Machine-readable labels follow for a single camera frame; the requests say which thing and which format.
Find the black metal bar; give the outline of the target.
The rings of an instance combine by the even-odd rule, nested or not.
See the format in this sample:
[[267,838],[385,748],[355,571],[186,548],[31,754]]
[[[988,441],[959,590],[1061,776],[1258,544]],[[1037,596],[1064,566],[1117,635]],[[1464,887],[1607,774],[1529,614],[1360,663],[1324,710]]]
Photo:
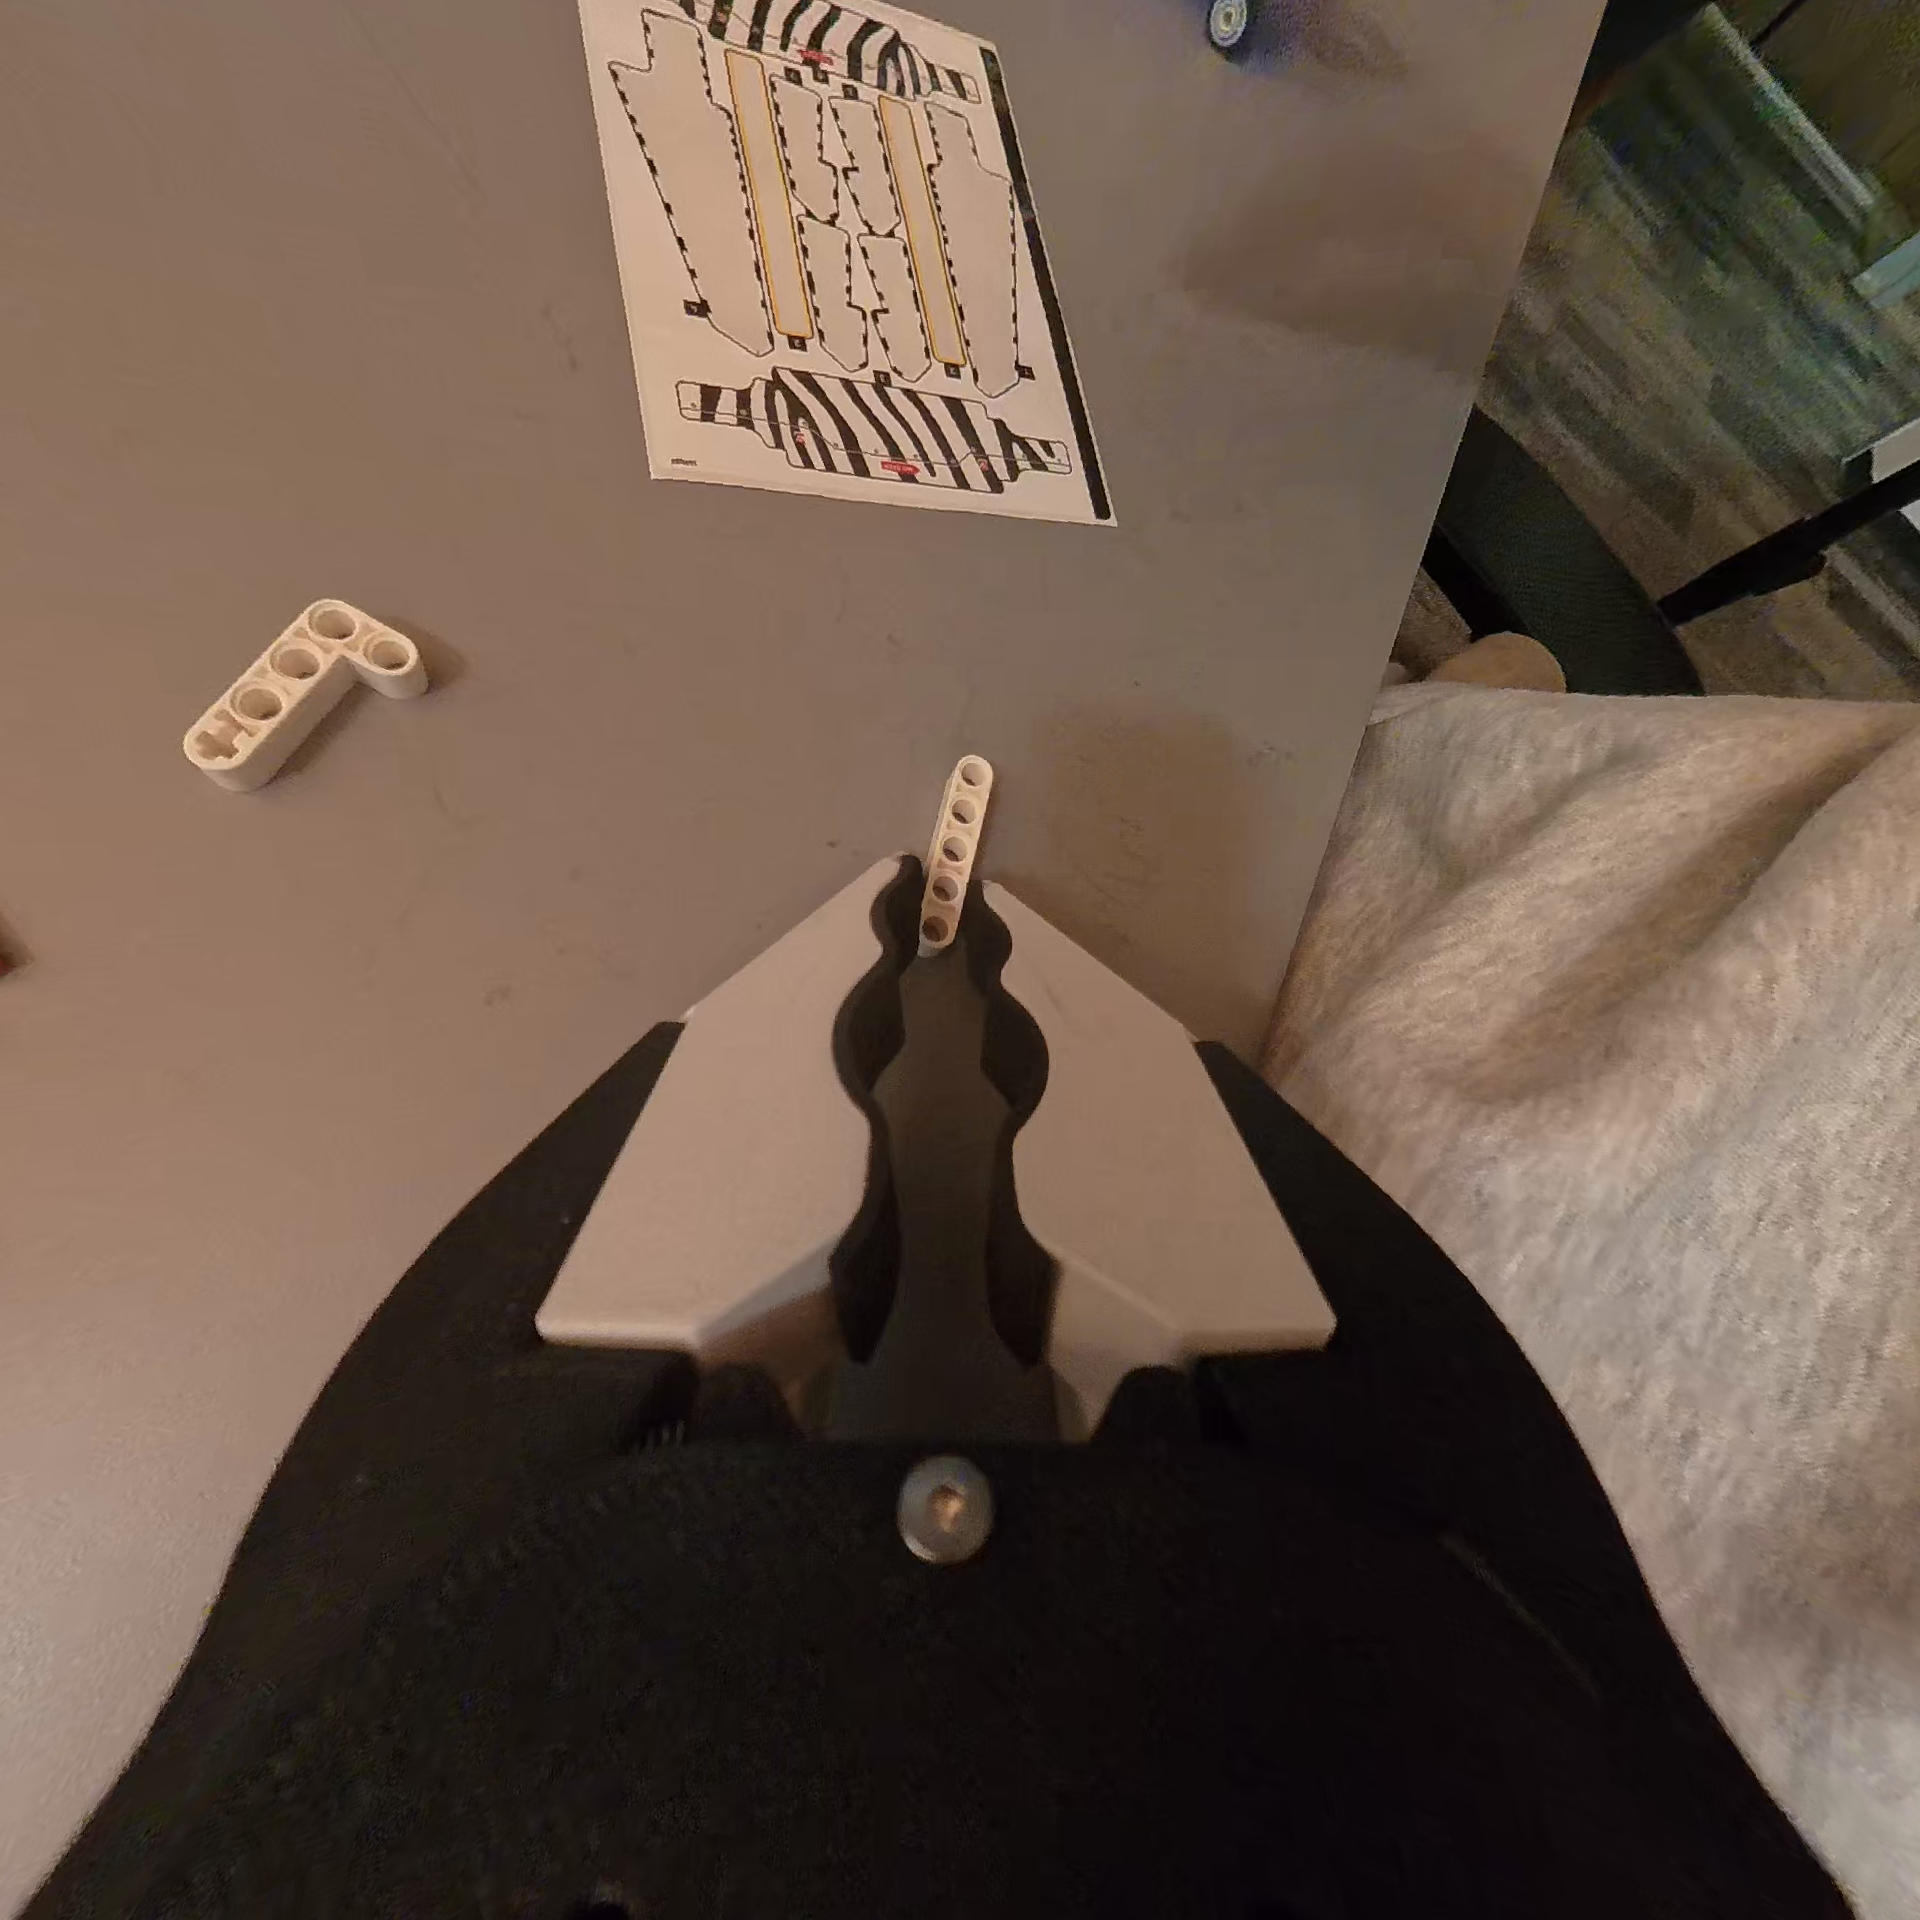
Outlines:
[[1830,551],[1891,517],[1905,517],[1918,502],[1918,461],[1891,469],[1864,489],[1799,518],[1779,533],[1755,540],[1706,568],[1680,588],[1674,588],[1656,607],[1671,627],[1686,627],[1699,618],[1723,613],[1745,602],[1773,596],[1819,576]]

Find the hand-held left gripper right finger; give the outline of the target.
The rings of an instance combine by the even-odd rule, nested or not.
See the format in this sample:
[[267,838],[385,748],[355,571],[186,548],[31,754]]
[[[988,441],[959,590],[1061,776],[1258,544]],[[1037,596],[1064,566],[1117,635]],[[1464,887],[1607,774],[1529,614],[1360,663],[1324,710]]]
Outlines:
[[988,1308],[1064,1433],[1090,1437],[1138,1373],[1324,1351],[1335,1308],[1183,1022],[999,883],[975,985],[1006,1104]]

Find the white L-shaped lego beam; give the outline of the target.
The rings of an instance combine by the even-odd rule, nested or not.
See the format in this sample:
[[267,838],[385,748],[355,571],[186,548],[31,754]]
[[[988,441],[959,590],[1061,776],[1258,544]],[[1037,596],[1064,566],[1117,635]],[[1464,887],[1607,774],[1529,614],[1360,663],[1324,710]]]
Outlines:
[[415,638],[347,600],[323,598],[188,727],[183,756],[219,789],[253,794],[278,779],[350,688],[412,703],[429,687]]

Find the thin white lego beam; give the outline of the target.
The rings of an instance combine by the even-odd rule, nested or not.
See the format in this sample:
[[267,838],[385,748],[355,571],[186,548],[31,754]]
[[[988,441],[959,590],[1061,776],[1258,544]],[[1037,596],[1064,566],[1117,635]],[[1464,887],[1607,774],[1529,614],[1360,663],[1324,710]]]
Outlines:
[[944,785],[925,853],[919,958],[941,956],[959,939],[994,786],[993,762],[972,752],[955,765]]

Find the beige shoe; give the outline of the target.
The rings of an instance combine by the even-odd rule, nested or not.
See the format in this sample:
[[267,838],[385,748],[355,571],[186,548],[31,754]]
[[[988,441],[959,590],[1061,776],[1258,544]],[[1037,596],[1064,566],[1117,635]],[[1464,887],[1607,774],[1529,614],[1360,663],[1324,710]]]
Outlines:
[[1432,667],[1393,660],[1383,676],[1385,692],[1420,685],[1539,695],[1570,691],[1563,664],[1543,643],[1521,632],[1478,636]]

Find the black office chair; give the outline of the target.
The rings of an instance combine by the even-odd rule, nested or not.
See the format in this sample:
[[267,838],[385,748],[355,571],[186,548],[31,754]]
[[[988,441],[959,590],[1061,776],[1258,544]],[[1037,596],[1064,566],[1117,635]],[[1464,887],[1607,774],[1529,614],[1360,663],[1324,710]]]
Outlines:
[[1557,479],[1480,408],[1462,428],[1422,574],[1474,641],[1527,636],[1573,695],[1706,692],[1656,600]]

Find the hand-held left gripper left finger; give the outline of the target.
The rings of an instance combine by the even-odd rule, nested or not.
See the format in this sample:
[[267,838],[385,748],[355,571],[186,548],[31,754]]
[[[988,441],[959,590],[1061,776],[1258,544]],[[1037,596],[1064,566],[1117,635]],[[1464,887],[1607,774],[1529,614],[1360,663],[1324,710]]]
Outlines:
[[665,1066],[536,1313],[558,1346],[871,1359],[901,1286],[876,1084],[925,867],[899,854],[670,1033]]

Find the zebra sticker sheet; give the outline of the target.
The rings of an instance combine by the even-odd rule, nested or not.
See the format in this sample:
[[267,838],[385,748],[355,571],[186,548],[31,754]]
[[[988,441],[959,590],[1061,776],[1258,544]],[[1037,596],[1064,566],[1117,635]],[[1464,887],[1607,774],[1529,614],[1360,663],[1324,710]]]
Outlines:
[[1112,525],[993,41],[582,2],[652,479]]

